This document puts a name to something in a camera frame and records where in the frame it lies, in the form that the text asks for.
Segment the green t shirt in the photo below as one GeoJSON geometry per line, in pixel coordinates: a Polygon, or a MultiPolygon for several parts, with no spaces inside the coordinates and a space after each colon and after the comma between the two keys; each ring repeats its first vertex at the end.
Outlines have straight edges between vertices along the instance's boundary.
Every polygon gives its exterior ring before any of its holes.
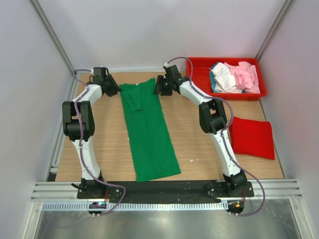
{"type": "Polygon", "coordinates": [[[120,96],[137,182],[180,174],[155,79],[121,84],[120,96]]]}

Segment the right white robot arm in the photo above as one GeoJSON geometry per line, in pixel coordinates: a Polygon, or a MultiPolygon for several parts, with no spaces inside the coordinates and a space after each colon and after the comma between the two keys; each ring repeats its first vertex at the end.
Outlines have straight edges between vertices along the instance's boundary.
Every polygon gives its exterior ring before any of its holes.
{"type": "Polygon", "coordinates": [[[200,127],[211,137],[222,163],[226,194],[230,197],[243,196],[247,177],[236,159],[228,137],[223,100],[211,97],[191,82],[189,77],[183,77],[177,66],[165,65],[163,69],[165,75],[157,77],[154,94],[171,96],[173,92],[177,92],[198,106],[200,127]]]}

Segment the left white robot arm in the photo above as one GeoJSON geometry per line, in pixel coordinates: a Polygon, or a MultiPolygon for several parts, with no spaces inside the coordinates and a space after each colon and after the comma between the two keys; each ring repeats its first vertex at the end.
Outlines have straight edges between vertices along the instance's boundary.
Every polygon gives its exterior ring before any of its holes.
{"type": "Polygon", "coordinates": [[[70,101],[62,103],[63,133],[73,143],[81,165],[81,183],[73,185],[80,192],[89,193],[95,199],[101,199],[107,189],[102,171],[98,166],[93,135],[95,122],[92,106],[103,95],[112,97],[121,91],[108,68],[100,66],[92,70],[80,69],[71,73],[74,80],[83,84],[83,91],[70,101]],[[89,81],[77,78],[78,72],[89,72],[89,81]]]}

